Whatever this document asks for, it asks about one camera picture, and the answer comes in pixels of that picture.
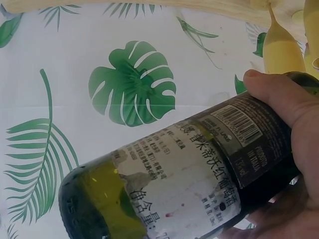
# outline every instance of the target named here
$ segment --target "tablecloth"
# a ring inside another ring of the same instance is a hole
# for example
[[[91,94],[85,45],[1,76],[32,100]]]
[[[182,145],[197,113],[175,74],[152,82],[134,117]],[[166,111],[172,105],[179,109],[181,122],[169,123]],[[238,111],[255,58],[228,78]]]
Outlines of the tablecloth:
[[[1,239],[67,239],[57,190],[70,170],[264,71],[267,29],[217,14],[131,3],[0,11]]]

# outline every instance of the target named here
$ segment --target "barcode sticker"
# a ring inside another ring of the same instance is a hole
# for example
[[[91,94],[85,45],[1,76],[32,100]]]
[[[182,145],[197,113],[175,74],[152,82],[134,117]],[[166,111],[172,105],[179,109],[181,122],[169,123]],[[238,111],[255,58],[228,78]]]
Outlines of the barcode sticker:
[[[242,147],[249,145],[263,135],[259,127],[248,115],[232,105],[227,105],[214,111],[211,115],[219,119],[231,130]]]

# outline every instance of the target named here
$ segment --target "wine bottle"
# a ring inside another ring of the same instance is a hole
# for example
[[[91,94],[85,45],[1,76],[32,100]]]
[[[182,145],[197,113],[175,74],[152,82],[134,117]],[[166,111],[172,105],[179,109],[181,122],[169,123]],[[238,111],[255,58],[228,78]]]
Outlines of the wine bottle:
[[[286,74],[317,95],[319,81]],[[59,208],[71,239],[212,239],[300,174],[291,129],[244,92],[71,171]]]

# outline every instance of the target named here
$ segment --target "finger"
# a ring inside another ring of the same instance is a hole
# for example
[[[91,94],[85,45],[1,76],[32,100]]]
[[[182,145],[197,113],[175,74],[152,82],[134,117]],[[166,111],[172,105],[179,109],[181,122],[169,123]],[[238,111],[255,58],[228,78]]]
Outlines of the finger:
[[[316,97],[284,75],[249,70],[244,84],[253,97],[268,104],[290,127],[313,106],[319,105]]]
[[[258,239],[317,239],[319,238],[318,212],[305,210],[289,223],[269,224],[255,230],[254,233]]]
[[[247,221],[258,225],[260,222],[263,221],[263,219],[266,217],[267,212],[271,208],[273,204],[272,203],[267,203],[265,206],[262,208],[254,211],[253,213],[249,214],[248,217],[246,218]]]
[[[218,239],[248,239],[254,229],[230,228],[219,235]]]

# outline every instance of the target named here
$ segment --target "green leaf pattern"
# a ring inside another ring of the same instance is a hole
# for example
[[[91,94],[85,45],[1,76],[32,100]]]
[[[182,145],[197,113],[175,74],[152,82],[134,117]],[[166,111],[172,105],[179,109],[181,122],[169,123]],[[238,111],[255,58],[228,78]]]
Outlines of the green leaf pattern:
[[[20,25],[22,15],[7,20],[0,26],[0,48],[5,47],[11,41]]]
[[[155,12],[156,7],[160,7],[162,9],[162,6],[160,5],[154,5],[154,4],[141,4],[141,3],[115,3],[112,2],[108,5],[108,7],[105,9],[104,13],[110,11],[110,16],[113,16],[115,13],[118,13],[118,18],[121,16],[124,16],[125,18],[128,16],[130,10],[135,11],[135,17],[139,15],[139,12],[143,12],[144,16],[146,15],[146,8],[145,6],[148,6],[149,11],[151,14]]]
[[[57,19],[57,31],[59,31],[59,27],[60,27],[60,20],[61,20],[61,12],[66,12],[69,14],[75,14],[78,15],[78,12],[75,12],[74,9],[76,8],[81,8],[80,6],[77,5],[66,5],[66,6],[56,6],[56,7],[47,7],[43,10],[40,11],[39,14],[45,14],[44,19],[43,20],[47,20],[45,27],[48,26],[50,24],[50,22],[54,19],[54,17],[56,16]]]
[[[199,30],[195,29],[194,27],[192,27],[191,25],[189,25],[185,20],[183,20],[179,16],[177,16],[177,19],[179,21],[179,24],[180,24],[182,30],[188,36],[188,38],[191,39],[200,49],[202,49],[205,52],[206,56],[209,58],[211,63],[213,63],[213,65],[216,68],[221,70],[221,68],[217,67],[215,65],[215,63],[213,62],[213,60],[211,59],[211,57],[209,56],[209,53],[215,53],[215,52],[212,51],[212,50],[207,49],[206,47],[204,47],[203,41],[201,39],[201,37],[204,37],[204,38],[217,38],[218,35],[210,34],[210,33],[203,32],[203,31],[199,31]]]
[[[244,82],[240,81],[237,77],[237,75],[235,75],[235,89],[236,89],[236,93],[237,94],[241,94],[245,91],[247,91]]]
[[[175,109],[173,73],[149,43],[130,41],[125,49],[112,51],[109,61],[114,69],[97,67],[89,80],[97,112],[104,115],[110,104],[111,121],[134,127],[155,122]]]
[[[153,14],[162,6],[142,3],[110,3],[103,14],[126,18],[132,12],[134,18],[148,12]],[[60,29],[62,14],[78,15],[77,5],[65,5],[41,9],[45,27],[54,19],[57,31]],[[5,47],[16,33],[23,14],[8,19],[0,26],[0,48]],[[181,29],[198,48],[205,52],[214,64],[211,54],[215,51],[203,44],[203,38],[214,39],[219,36],[192,27],[182,17],[177,17]],[[256,56],[263,57],[263,44],[267,29],[246,23],[248,38],[256,45]],[[89,79],[89,97],[94,109],[108,114],[116,124],[136,127],[161,119],[175,109],[176,85],[173,73],[166,58],[145,41],[130,41],[124,49],[115,49],[109,55],[112,66],[94,69]],[[59,182],[73,168],[79,166],[77,155],[63,132],[53,123],[52,96],[45,71],[40,71],[48,96],[48,118],[32,119],[7,130],[8,147],[15,153],[10,157],[8,170],[4,171],[14,186],[6,190],[12,192],[7,199],[15,202],[8,208],[11,224],[5,228],[8,239],[17,239],[15,223],[27,221],[31,224],[47,214],[55,202]],[[235,90],[241,94],[247,89],[235,75]],[[121,204],[130,215],[132,209]],[[5,227],[0,217],[0,228]]]
[[[267,34],[265,32],[262,32],[258,35],[257,49],[256,51],[253,52],[256,56],[259,56],[261,58],[263,58],[263,49],[264,49],[264,42],[265,42],[266,35]]]
[[[13,161],[7,164],[10,170],[4,171],[16,183],[15,187],[6,188],[13,192],[7,199],[17,202],[8,208],[11,222],[22,220],[24,223],[28,217],[31,224],[49,212],[58,182],[79,165],[71,143],[52,121],[49,81],[43,69],[40,73],[47,91],[49,118],[29,120],[7,130],[8,146],[20,150],[20,153],[7,154]]]
[[[10,226],[6,230],[6,235],[8,239],[18,239],[18,231],[14,229],[15,224],[10,224]]]

